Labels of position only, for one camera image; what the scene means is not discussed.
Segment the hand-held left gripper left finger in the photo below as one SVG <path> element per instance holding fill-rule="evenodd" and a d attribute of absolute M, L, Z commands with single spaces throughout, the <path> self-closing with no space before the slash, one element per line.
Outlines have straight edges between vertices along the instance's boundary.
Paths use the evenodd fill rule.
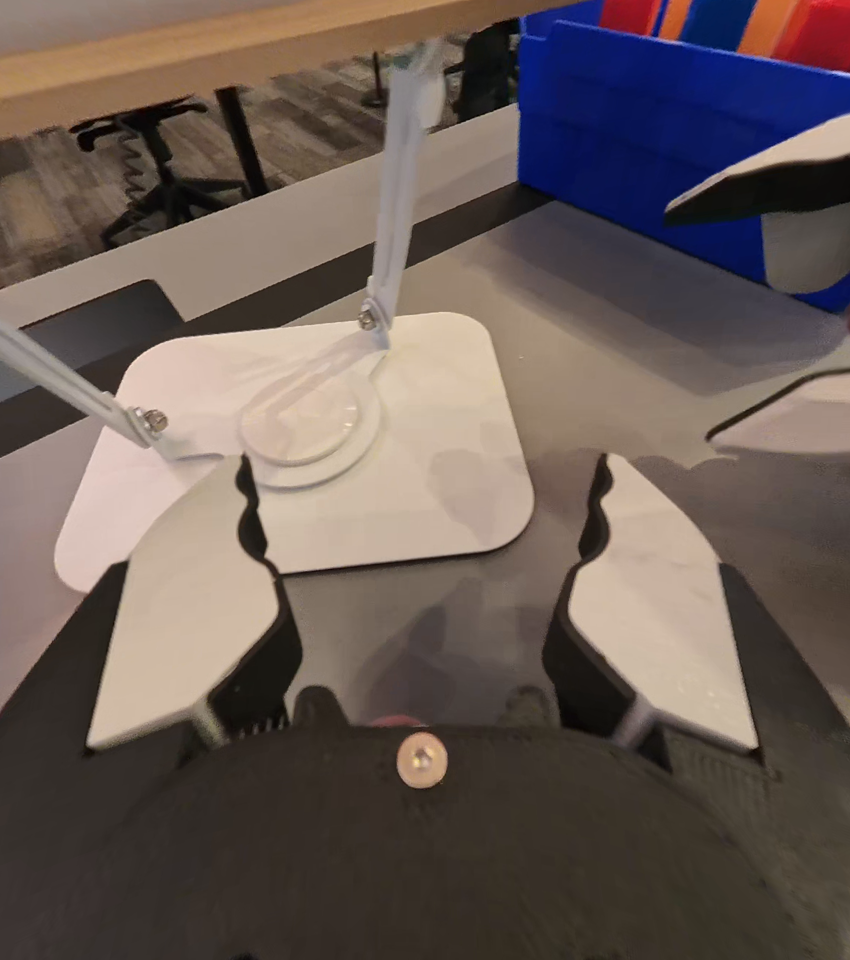
<path fill-rule="evenodd" d="M 143 534 L 123 570 L 90 750 L 177 724 L 217 747 L 287 717 L 303 648 L 259 505 L 248 458 L 231 456 Z"/>

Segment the grey desk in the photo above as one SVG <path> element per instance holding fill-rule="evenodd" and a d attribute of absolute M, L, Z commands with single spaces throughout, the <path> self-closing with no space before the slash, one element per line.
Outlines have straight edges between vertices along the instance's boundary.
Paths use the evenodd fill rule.
<path fill-rule="evenodd" d="M 850 341 L 841 323 L 758 285 L 653 244 L 569 206 L 509 187 L 476 198 L 429 221 L 413 241 L 421 265 L 410 271 L 403 297 L 409 307 L 447 306 L 488 326 L 512 402 L 536 493 L 532 520 L 513 545 L 478 558 L 374 567 L 293 577 L 288 594 L 304 644 L 304 661 L 289 698 L 302 687 L 335 691 L 354 723 L 381 714 L 411 714 L 446 727 L 493 721 L 506 695 L 533 684 L 551 693 L 540 666 L 546 628 L 561 582 L 576 559 L 585 523 L 586 493 L 599 453 L 634 462 L 703 530 L 741 577 L 734 599 L 748 601 L 749 633 L 742 663 L 766 762 L 731 761 L 714 750 L 701 762 L 691 741 L 675 738 L 675 776 L 708 811 L 729 818 L 751 850 L 771 850 L 759 831 L 759 813 L 786 812 L 807 830 L 788 841 L 768 883 L 786 891 L 801 922 L 804 958 L 850 958 L 850 477 L 791 458 L 719 459 L 702 445 L 707 427 L 776 390 L 806 370 L 850 364 Z M 68 666 L 48 690 L 41 688 L 24 714 L 5 711 L 15 742 L 11 776 L 0 785 L 0 812 L 31 800 L 52 759 L 46 744 L 69 732 L 79 747 L 78 713 L 66 711 L 96 666 L 71 635 L 45 649 L 79 605 L 79 595 L 57 582 L 51 546 L 90 459 L 96 428 L 64 426 L 11 451 L 0 443 L 0 709 L 13 697 L 25 668 Z M 258 739 L 226 758 L 244 784 L 241 843 L 224 818 L 236 869 L 212 908 L 199 898 L 192 917 L 217 923 L 217 940 L 202 958 L 269 958 L 279 947 L 258 945 L 270 932 L 222 929 L 225 908 L 256 924 L 282 899 L 309 902 L 303 924 L 291 932 L 318 933 L 332 922 L 332 907 L 312 908 L 318 882 L 342 861 L 345 893 L 359 896 L 359 866 L 381 861 L 345 853 L 335 833 L 331 846 L 309 849 L 297 875 L 277 873 L 259 857 L 252 839 L 265 828 L 290 843 L 278 802 L 290 796 L 263 763 Z M 71 779 L 48 795 L 45 810 L 63 810 L 89 765 L 71 750 Z"/>

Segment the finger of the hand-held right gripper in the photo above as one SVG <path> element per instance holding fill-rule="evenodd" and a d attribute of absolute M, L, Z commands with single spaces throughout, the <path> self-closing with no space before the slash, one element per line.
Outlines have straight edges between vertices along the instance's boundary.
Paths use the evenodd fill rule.
<path fill-rule="evenodd" d="M 674 227 L 754 217 L 772 289 L 814 294 L 850 275 L 850 113 L 713 174 L 666 207 Z"/>
<path fill-rule="evenodd" d="M 850 366 L 792 381 L 714 426 L 707 442 L 722 453 L 788 455 L 850 467 Z"/>

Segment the white document stand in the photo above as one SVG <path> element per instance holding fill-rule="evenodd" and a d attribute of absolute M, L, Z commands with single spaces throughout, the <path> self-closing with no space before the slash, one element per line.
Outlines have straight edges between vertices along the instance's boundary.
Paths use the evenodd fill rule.
<path fill-rule="evenodd" d="M 534 493 L 487 329 L 397 313 L 443 60 L 442 39 L 391 59 L 357 320 L 163 342 L 117 395 L 0 320 L 0 362 L 104 426 L 55 548 L 67 587 L 87 593 L 232 455 L 250 462 L 266 554 L 284 574 L 473 555 L 524 531 Z"/>

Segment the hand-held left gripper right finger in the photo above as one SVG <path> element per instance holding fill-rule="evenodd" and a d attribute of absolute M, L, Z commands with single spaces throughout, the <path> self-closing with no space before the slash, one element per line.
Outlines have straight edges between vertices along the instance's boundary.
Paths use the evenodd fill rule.
<path fill-rule="evenodd" d="M 721 562 L 620 455 L 601 455 L 578 559 L 542 650 L 560 725 L 638 750 L 659 728 L 733 754 L 759 748 Z"/>

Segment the blurred blue object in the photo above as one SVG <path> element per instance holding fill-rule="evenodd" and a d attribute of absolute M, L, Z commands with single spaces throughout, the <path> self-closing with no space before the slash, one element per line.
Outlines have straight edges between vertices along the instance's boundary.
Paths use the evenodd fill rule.
<path fill-rule="evenodd" d="M 666 206 L 850 113 L 850 74 L 606 30 L 587 6 L 522 19 L 519 183 L 765 283 L 759 219 L 668 226 Z"/>

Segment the black office chair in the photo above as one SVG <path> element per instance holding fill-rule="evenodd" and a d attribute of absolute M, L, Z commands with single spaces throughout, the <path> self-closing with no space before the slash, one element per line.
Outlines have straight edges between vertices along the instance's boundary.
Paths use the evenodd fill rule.
<path fill-rule="evenodd" d="M 83 153 L 92 153 L 98 142 L 107 138 L 114 138 L 119 149 L 126 207 L 99 235 L 107 250 L 226 210 L 229 205 L 222 198 L 224 194 L 250 200 L 269 192 L 238 90 L 217 90 L 215 101 L 221 108 L 242 178 L 183 176 L 175 167 L 163 125 L 186 114 L 207 114 L 209 108 L 204 102 L 178 98 L 87 119 L 70 127 Z"/>

